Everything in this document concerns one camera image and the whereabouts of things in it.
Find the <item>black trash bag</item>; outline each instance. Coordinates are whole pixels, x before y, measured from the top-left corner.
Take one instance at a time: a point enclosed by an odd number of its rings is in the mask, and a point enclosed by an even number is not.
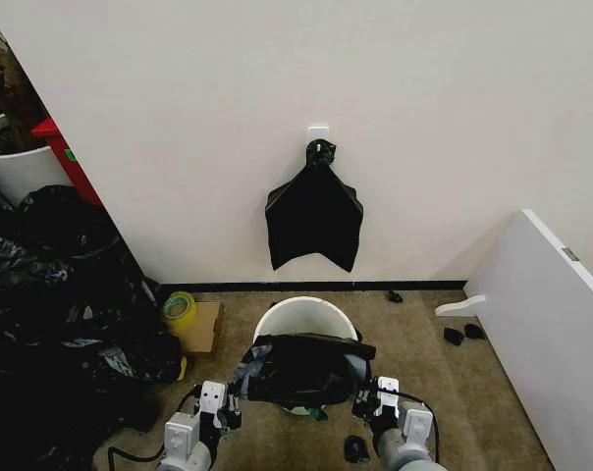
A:
[[[308,253],[321,253],[350,272],[359,246],[363,209],[354,188],[330,169],[336,145],[324,139],[307,146],[305,167],[272,190],[266,203],[273,269]]]
[[[259,336],[234,373],[243,399],[286,408],[345,402],[371,379],[375,347],[352,339],[298,334]]]
[[[181,346],[104,209],[47,186],[16,214],[0,228],[0,456],[87,470],[113,431],[157,418],[147,387],[178,378]]]

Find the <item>cardboard box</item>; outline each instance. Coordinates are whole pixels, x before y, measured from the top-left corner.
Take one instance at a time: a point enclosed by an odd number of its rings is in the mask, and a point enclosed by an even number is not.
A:
[[[181,348],[185,356],[211,358],[220,336],[223,307],[220,301],[197,301],[196,306],[196,320],[178,335]]]

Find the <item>pile of black trash bags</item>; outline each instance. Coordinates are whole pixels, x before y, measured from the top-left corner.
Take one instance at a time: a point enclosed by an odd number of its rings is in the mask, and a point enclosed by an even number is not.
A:
[[[0,207],[0,467],[90,469],[123,427],[146,430],[179,341],[106,211],[46,186]]]

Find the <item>gray robot arm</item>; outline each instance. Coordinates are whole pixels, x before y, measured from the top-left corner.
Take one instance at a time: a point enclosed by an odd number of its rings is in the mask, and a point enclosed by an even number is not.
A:
[[[366,421],[386,471],[446,471],[427,449],[433,415],[425,405],[403,401],[399,381],[379,377],[357,394],[353,415]],[[220,439],[240,427],[238,398],[230,387],[202,385],[194,414],[175,413],[166,423],[160,471],[206,471],[216,460]]]

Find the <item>white bucket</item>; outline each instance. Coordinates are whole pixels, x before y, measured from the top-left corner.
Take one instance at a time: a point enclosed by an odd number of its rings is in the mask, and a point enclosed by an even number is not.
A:
[[[0,130],[7,126],[9,120],[0,115]],[[49,146],[0,155],[0,193],[14,206],[31,191],[47,184],[72,184]]]
[[[338,307],[318,297],[285,299],[266,311],[255,329],[257,336],[280,334],[322,334],[357,340],[349,318]]]

